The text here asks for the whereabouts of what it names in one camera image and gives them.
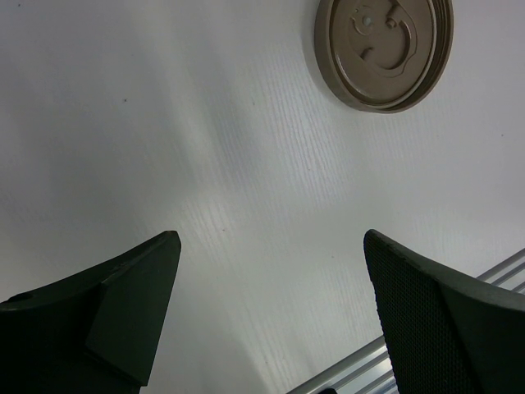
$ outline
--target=wood grain surface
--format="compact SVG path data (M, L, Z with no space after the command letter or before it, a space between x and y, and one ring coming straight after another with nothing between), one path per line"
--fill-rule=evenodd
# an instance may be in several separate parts
M317 0L2 2L0 298L177 230L143 392L296 387L381 333L369 228L472 275L524 247L525 3L503 3L456 0L442 80L382 116L324 85Z

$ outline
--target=black object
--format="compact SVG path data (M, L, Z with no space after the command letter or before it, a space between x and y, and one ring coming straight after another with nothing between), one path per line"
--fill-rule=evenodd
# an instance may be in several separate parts
M179 264L167 231L0 304L0 392L138 393L148 384Z
M397 386L406 393L523 393L525 296L364 238Z

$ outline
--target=round lid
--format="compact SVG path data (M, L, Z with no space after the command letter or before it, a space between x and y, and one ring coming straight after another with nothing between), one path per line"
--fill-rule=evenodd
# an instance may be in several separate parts
M343 102L399 112L434 87L450 53L450 0L321 0L317 63Z

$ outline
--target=white surface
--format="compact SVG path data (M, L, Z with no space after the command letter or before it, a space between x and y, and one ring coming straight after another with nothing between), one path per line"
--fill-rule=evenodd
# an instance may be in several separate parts
M0 298L178 230L145 393L284 392L378 337L368 228L473 275L523 248L521 0L456 0L443 79L395 116L322 83L317 0L19 3Z

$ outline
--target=brown circular object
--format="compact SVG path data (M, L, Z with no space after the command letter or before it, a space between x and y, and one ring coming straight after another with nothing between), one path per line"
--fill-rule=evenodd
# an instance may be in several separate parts
M423 100L449 58L450 1L321 0L315 52L332 92L369 112L400 112Z

